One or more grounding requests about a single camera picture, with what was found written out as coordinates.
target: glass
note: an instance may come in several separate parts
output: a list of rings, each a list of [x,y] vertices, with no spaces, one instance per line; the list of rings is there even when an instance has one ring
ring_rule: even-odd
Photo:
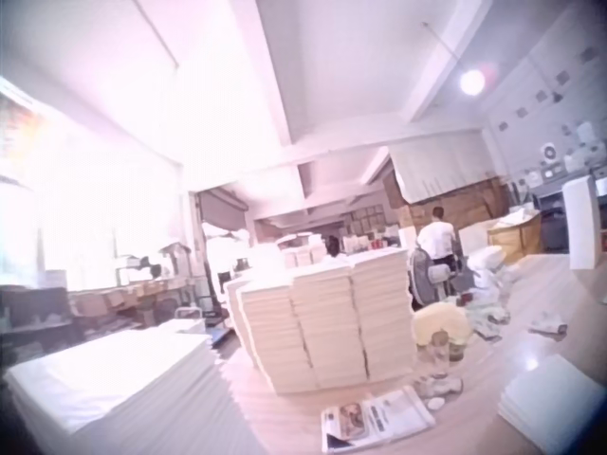
[[[432,335],[430,352],[434,364],[433,377],[446,377],[450,366],[450,344],[449,334],[444,330]]]

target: white wall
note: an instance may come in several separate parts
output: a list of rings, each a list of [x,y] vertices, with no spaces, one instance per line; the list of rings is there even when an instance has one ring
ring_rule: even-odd
[[[560,157],[578,147],[576,126],[592,121],[599,137],[607,137],[607,35],[601,28],[601,15],[585,2],[572,2],[544,34],[529,55],[551,86],[525,58],[482,103],[487,118],[487,134],[495,141],[503,167],[517,178],[525,169],[536,168],[542,159],[541,146],[553,142]],[[592,47],[596,58],[584,63],[581,53]],[[562,71],[569,81],[560,85]],[[559,103],[551,99],[551,88],[564,96]],[[538,92],[548,99],[538,101]],[[517,110],[528,114],[520,118]],[[500,124],[507,128],[500,131]],[[563,133],[563,127],[571,131]]]

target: yellow object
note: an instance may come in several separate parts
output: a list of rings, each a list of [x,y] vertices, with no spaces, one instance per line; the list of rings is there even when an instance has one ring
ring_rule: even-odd
[[[458,342],[466,341],[472,335],[464,308],[454,303],[440,301],[414,313],[413,329],[415,342],[419,346],[430,343],[432,334],[443,329],[449,338]]]

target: table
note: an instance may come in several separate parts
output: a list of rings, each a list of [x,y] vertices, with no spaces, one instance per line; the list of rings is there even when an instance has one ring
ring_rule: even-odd
[[[559,353],[581,371],[607,385],[604,333],[607,305],[607,256],[599,268],[572,272],[567,255],[532,255],[519,262],[523,275],[508,301],[512,321],[502,340],[489,344],[472,336],[464,360],[452,374],[464,379],[461,395],[434,416],[437,425],[424,433],[360,453],[401,455],[539,454],[497,413],[500,394],[525,369]],[[561,313],[569,324],[563,339],[531,334],[528,323],[543,309]],[[411,383],[413,375],[362,387],[277,396],[262,374],[253,369],[243,350],[224,365],[235,400],[270,454],[321,453],[321,410]]]

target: cup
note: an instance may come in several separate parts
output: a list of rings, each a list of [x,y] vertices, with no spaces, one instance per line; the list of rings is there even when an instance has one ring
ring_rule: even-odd
[[[466,350],[466,342],[458,339],[449,340],[449,360],[451,362],[459,362],[464,358]]]
[[[449,334],[444,330],[432,334],[430,348],[434,364],[434,373],[432,376],[446,377],[449,374],[450,366]]]

